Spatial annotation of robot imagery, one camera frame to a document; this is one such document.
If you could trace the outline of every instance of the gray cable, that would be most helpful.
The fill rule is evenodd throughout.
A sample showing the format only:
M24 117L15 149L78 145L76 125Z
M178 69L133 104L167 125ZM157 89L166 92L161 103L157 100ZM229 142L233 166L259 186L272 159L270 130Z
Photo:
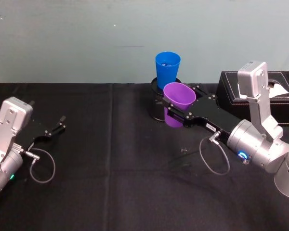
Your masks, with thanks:
M52 155L50 155L49 152L47 152L47 151L45 151L45 150L43 150L43 149L40 149L40 148L32 148L31 150L36 150L36 151L41 151L41 152L46 153L46 154L50 157L50 159L52 160L52 162L53 162L53 175L52 175L48 180L40 181L40 180L37 180L37 179L33 176L33 174L32 174L32 168L33 168L33 166L34 166L34 164L35 164L35 161L33 161L32 164L31 164L31 166L30 166L30 170L29 170L31 178L32 178L35 182L40 183L40 184L46 184L46 183L50 182L50 181L54 178L54 175L55 175L55 172L56 172L56 164L55 164L55 162L54 162L54 159L53 159Z
M230 163L229 163L228 157L227 157L225 151L223 150L223 148L221 147L221 145L220 145L219 143L216 143L216 145L217 145L217 146L221 149L221 151L223 152L223 155L224 155L224 157L225 157L225 159L226 159L226 162L227 162L227 171L224 172L224 173L216 172L216 171L214 171L212 168L210 168L210 166L208 165L208 163L206 162L206 160L203 158L203 155L202 155L202 153L201 153L201 144L202 144L202 142L203 142L205 139L208 139L209 137L210 137L210 136L205 137L205 138L203 138L203 139L200 141L200 144L199 144L199 153L200 153L201 159L203 160L204 164L208 167L208 169L209 169L212 173L214 173L214 174L216 174L216 175L219 175L219 176L224 176L224 175L228 174L229 171L230 171Z

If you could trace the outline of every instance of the plastic cup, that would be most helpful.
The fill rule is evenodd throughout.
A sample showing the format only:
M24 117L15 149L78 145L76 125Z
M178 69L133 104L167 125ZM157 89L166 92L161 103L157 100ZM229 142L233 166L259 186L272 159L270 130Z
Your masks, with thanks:
M173 105L182 110L186 110L195 100L195 92L183 83L169 83L164 87L164 97L169 99ZM178 120L167 115L168 109L164 108L165 123L173 128L183 126Z
M158 87L164 89L168 83L175 82L181 58L178 54L165 51L155 57Z

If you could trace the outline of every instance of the black cylinder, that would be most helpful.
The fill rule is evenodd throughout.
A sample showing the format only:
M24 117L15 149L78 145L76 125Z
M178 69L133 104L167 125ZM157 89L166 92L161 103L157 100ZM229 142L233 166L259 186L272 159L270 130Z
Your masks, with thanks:
M154 119L161 122L165 122L164 107L163 107L164 92L162 89L158 87L158 78L152 80L151 89L152 89L152 99L150 102L149 113Z

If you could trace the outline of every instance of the purple cup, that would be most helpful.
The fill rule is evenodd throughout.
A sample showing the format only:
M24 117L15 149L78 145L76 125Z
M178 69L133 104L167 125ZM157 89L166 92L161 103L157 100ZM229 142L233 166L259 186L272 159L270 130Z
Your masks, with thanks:
M196 94L192 89L183 83L177 82L169 83L164 87L164 97L182 110L186 110L196 100ZM165 122L168 126L173 128L183 126L182 123L167 114L168 109L164 108Z

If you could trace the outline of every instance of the black table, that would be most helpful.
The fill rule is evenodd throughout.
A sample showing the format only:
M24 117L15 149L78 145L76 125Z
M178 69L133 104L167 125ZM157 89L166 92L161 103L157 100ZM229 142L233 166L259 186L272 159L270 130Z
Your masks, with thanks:
M36 184L24 163L0 194L0 231L289 231L289 198L273 175L225 146L227 176L211 174L197 152L178 158L210 133L153 120L149 84L0 84L0 106L10 96L34 100L33 118L46 125L66 115L67 130L46 147L57 165L51 183ZM223 171L218 149L204 148Z

